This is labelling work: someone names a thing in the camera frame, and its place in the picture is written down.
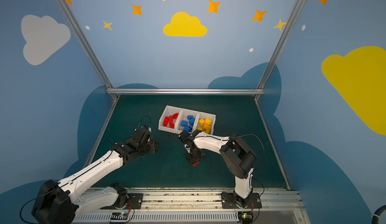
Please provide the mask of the yellow lego brick studs up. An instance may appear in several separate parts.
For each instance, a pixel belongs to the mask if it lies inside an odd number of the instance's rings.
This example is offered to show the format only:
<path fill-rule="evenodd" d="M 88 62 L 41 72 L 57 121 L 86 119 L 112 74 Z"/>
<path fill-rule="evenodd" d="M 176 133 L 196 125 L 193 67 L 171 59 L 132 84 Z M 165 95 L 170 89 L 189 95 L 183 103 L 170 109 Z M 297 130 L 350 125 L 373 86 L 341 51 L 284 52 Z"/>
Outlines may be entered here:
<path fill-rule="evenodd" d="M 210 125 L 208 125 L 208 124 L 204 124 L 204 126 L 203 126 L 203 130 L 204 131 L 210 131 L 211 130 L 211 126 Z"/>

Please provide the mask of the red long lego brick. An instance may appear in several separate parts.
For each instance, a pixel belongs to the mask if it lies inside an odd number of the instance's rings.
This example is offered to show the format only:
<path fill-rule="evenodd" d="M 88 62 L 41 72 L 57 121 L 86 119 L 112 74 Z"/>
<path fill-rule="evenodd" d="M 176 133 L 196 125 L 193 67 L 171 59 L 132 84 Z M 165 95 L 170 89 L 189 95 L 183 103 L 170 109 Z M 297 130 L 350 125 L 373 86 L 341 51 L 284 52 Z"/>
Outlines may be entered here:
<path fill-rule="evenodd" d="M 174 123 L 173 123 L 173 117 L 172 117 L 172 115 L 169 116 L 169 125 L 170 125 L 170 123 L 174 124 Z"/>

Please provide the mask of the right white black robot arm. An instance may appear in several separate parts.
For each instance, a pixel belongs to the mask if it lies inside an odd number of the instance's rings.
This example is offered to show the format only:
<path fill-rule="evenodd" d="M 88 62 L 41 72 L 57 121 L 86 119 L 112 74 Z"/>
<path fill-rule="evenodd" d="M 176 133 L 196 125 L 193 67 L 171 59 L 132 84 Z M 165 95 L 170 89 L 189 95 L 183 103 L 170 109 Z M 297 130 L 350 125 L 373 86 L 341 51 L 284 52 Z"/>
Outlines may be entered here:
<path fill-rule="evenodd" d="M 200 130 L 193 133 L 184 130 L 179 134 L 179 140 L 187 151 L 186 159 L 192 166 L 204 159 L 204 150 L 220 154 L 235 176 L 234 196 L 241 201 L 250 198 L 253 191 L 252 173 L 257 157 L 241 136 L 219 137 Z"/>

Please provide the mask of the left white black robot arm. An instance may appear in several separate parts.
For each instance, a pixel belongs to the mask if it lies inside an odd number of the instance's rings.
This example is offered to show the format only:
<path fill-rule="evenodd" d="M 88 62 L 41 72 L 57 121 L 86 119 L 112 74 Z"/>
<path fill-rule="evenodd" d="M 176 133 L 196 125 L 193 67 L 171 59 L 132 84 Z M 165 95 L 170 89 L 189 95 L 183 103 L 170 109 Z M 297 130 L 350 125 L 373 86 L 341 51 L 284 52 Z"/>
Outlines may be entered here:
<path fill-rule="evenodd" d="M 155 154 L 158 149 L 156 140 L 114 143 L 106 154 L 75 174 L 58 182 L 46 181 L 39 189 L 32 216 L 40 224 L 70 224 L 82 215 L 119 203 L 125 191 L 116 185 L 94 194 L 84 192 L 138 156 Z"/>

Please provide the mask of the white three-compartment bin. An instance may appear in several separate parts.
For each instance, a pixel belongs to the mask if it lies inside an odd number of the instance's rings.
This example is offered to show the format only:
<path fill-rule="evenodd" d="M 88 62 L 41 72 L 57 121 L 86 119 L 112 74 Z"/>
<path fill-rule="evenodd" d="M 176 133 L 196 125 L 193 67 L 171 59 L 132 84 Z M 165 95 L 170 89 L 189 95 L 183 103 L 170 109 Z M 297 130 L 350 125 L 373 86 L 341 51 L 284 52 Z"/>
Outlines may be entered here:
<path fill-rule="evenodd" d="M 175 128 L 170 128 L 170 127 L 163 126 L 163 122 L 164 122 L 165 117 L 166 116 L 170 116 L 170 115 L 173 116 L 176 113 L 178 113 L 179 116 L 178 116 L 177 119 L 173 120 Z M 165 107 L 165 109 L 164 109 L 164 111 L 163 111 L 163 113 L 162 113 L 162 115 L 161 115 L 161 117 L 159 119 L 159 122 L 158 122 L 158 129 L 161 130 L 161 131 L 164 131 L 164 132 L 172 133 L 172 134 L 180 134 L 183 131 L 183 130 L 180 129 L 181 122 L 184 120 L 184 121 L 187 121 L 189 123 L 189 119 L 187 119 L 188 115 L 193 115 L 193 118 L 195 118 L 195 123 L 194 123 L 192 131 L 190 133 L 198 130 L 198 127 L 202 127 L 202 126 L 199 125 L 199 120 L 200 119 L 204 119 L 205 120 L 206 118 L 209 118 L 209 119 L 212 120 L 212 124 L 211 124 L 212 128 L 211 128 L 209 134 L 213 134 L 213 132 L 214 132 L 214 125 L 215 125 L 215 122 L 216 122 L 216 115 L 215 114 L 201 112 L 201 111 L 196 111 L 196 110 L 191 110 L 191 109 L 186 109 L 186 108 L 180 108 L 180 107 L 175 107 L 175 106 L 170 106 L 170 105 L 167 105 Z"/>

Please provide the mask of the left circuit board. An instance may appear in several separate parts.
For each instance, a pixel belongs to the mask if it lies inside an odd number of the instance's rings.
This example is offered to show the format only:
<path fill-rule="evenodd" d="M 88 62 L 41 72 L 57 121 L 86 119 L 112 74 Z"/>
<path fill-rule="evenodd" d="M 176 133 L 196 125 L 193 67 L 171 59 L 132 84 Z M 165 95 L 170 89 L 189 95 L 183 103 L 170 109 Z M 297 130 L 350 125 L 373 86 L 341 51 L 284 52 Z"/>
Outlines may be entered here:
<path fill-rule="evenodd" d="M 129 219 L 128 212 L 113 212 L 110 215 L 110 224 L 124 224 Z"/>

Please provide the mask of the circuit board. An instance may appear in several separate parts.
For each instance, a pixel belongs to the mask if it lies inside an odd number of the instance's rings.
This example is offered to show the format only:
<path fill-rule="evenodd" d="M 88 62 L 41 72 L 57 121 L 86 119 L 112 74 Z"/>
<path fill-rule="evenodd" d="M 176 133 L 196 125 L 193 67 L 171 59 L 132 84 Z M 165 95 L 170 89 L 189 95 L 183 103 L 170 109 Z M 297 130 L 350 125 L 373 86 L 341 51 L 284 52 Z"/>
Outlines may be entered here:
<path fill-rule="evenodd" d="M 251 224 L 253 222 L 253 214 L 246 212 L 238 212 L 238 224 Z"/>
<path fill-rule="evenodd" d="M 110 215 L 110 224 L 124 224 L 129 219 L 128 212 L 113 212 Z"/>

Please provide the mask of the right circuit board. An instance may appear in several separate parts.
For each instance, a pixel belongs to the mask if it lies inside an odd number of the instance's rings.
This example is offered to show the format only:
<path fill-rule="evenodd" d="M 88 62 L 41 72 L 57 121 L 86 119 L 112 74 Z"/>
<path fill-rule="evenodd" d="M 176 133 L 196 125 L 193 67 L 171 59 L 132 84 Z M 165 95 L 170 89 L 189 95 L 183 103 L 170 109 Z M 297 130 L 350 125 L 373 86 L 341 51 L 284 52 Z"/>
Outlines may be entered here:
<path fill-rule="evenodd" d="M 238 212 L 238 224 L 251 224 L 253 222 L 253 214 L 246 212 Z"/>

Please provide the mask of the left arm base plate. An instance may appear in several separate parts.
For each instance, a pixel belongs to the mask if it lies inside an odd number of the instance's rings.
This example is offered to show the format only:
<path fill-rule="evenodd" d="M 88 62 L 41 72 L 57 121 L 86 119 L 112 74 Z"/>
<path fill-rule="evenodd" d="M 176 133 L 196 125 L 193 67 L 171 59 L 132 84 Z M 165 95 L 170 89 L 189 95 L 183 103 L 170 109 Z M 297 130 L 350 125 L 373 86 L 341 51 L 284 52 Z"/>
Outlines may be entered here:
<path fill-rule="evenodd" d="M 123 198 L 123 204 L 120 209 L 126 210 L 129 208 L 134 208 L 135 210 L 140 210 L 143 203 L 143 194 L 142 193 L 128 193 Z"/>

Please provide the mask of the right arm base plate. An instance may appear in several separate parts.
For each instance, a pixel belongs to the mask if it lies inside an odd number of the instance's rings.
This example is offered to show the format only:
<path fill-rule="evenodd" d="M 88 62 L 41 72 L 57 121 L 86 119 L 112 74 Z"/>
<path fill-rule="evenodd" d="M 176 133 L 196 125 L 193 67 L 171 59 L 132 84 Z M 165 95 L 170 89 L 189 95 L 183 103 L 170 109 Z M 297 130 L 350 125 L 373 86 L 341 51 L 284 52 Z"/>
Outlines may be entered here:
<path fill-rule="evenodd" d="M 236 193 L 222 192 L 221 203 L 223 209 L 260 209 L 262 203 L 258 193 L 251 192 L 245 199 Z"/>

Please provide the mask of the aluminium frame back bar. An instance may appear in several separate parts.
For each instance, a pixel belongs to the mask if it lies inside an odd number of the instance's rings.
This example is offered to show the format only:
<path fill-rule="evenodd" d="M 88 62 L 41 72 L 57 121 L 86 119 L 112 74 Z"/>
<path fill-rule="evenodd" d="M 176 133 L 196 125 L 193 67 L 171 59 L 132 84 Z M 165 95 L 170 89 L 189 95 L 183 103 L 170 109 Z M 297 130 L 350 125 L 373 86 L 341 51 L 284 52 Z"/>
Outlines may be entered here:
<path fill-rule="evenodd" d="M 108 88 L 107 94 L 117 95 L 263 95 L 263 89 L 147 89 Z"/>

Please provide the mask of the aluminium front rail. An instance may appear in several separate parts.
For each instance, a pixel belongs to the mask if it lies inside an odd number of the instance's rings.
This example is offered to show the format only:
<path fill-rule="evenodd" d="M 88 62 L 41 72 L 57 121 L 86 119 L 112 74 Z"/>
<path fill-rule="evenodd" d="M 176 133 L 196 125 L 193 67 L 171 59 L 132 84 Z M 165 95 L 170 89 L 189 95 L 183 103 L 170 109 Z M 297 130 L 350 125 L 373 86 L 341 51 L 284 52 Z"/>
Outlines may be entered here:
<path fill-rule="evenodd" d="M 101 188 L 92 188 L 84 195 Z M 213 188 L 133 188 L 128 193 L 142 193 L 140 210 L 114 207 L 97 209 L 82 215 L 74 224 L 109 224 L 113 212 L 128 212 L 125 224 L 237 224 L 238 212 L 253 214 L 252 224 L 309 224 L 311 221 L 296 191 L 258 188 L 260 209 L 223 209 L 221 193 L 230 189 Z"/>

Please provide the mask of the aluminium frame left post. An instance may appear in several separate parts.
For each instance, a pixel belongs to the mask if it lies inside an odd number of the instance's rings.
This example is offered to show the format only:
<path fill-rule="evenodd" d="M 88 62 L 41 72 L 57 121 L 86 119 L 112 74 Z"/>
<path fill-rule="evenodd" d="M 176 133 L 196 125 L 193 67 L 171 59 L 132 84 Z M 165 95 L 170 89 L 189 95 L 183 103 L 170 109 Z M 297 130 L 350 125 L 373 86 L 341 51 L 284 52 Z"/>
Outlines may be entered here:
<path fill-rule="evenodd" d="M 55 2 L 59 6 L 61 12 L 63 13 L 67 22 L 71 26 L 74 34 L 76 35 L 77 39 L 79 40 L 81 46 L 83 47 L 83 49 L 84 49 L 85 53 L 87 54 L 91 64 L 95 68 L 97 74 L 99 75 L 99 77 L 102 80 L 103 84 L 105 85 L 106 89 L 109 90 L 111 88 L 114 88 L 111 81 L 109 80 L 105 70 L 103 69 L 102 64 L 100 63 L 99 59 L 97 58 L 94 50 L 92 49 L 92 47 L 90 45 L 88 39 L 86 38 L 86 35 L 83 32 L 78 20 L 76 19 L 69 4 L 67 3 L 67 1 L 66 0 L 55 0 Z"/>

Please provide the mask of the aluminium frame post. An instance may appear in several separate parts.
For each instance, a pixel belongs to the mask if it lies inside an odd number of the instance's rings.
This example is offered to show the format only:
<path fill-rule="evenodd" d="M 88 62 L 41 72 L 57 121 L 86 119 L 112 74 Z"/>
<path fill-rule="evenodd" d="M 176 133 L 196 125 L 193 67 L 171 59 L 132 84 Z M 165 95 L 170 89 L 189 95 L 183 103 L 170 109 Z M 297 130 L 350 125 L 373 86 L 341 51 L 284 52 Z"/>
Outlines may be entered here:
<path fill-rule="evenodd" d="M 269 80 L 270 75 L 272 74 L 272 71 L 281 55 L 281 52 L 284 49 L 284 46 L 291 34 L 291 31 L 293 27 L 296 24 L 296 21 L 305 5 L 307 0 L 295 0 L 295 3 L 290 11 L 290 14 L 287 18 L 287 24 L 284 25 L 284 29 L 281 31 L 280 37 L 278 39 L 278 42 L 274 48 L 274 51 L 272 53 L 272 56 L 261 76 L 261 79 L 259 81 L 259 84 L 257 86 L 257 90 L 259 90 L 258 93 L 254 95 L 254 101 L 257 103 L 258 99 L 261 95 L 264 94 L 264 88 Z"/>
<path fill-rule="evenodd" d="M 87 54 L 91 64 L 95 68 L 97 74 L 99 75 L 99 77 L 102 80 L 103 84 L 105 85 L 106 89 L 109 90 L 111 88 L 114 88 L 111 81 L 109 80 L 105 70 L 103 69 L 102 64 L 100 63 L 99 59 L 97 58 L 94 50 L 92 49 L 92 47 L 90 45 L 88 39 L 86 38 L 86 35 L 83 32 L 78 20 L 76 19 L 69 4 L 67 3 L 67 1 L 66 0 L 55 0 L 55 2 L 59 6 L 61 12 L 63 13 L 67 22 L 71 26 L 74 34 L 76 35 L 77 39 L 79 40 L 81 46 L 83 47 L 83 49 L 84 49 L 85 53 Z"/>

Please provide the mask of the aluminium frame right post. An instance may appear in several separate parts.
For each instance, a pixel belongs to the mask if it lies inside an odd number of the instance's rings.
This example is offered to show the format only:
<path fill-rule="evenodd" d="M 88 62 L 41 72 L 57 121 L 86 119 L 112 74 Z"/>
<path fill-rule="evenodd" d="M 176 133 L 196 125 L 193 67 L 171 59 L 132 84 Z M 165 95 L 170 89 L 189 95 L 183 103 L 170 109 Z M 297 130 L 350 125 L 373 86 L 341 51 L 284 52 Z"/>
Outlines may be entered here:
<path fill-rule="evenodd" d="M 264 88 L 269 80 L 270 75 L 272 74 L 272 71 L 281 55 L 281 52 L 284 49 L 284 46 L 291 34 L 291 31 L 293 27 L 296 24 L 296 21 L 305 5 L 307 0 L 295 0 L 295 3 L 290 11 L 290 14 L 287 18 L 287 24 L 284 25 L 284 29 L 281 31 L 280 37 L 278 39 L 278 42 L 274 48 L 274 51 L 272 53 L 272 56 L 261 76 L 261 79 L 259 81 L 259 84 L 257 86 L 257 90 L 259 90 L 258 93 L 254 95 L 254 101 L 257 103 L 258 99 L 261 95 L 264 94 Z"/>

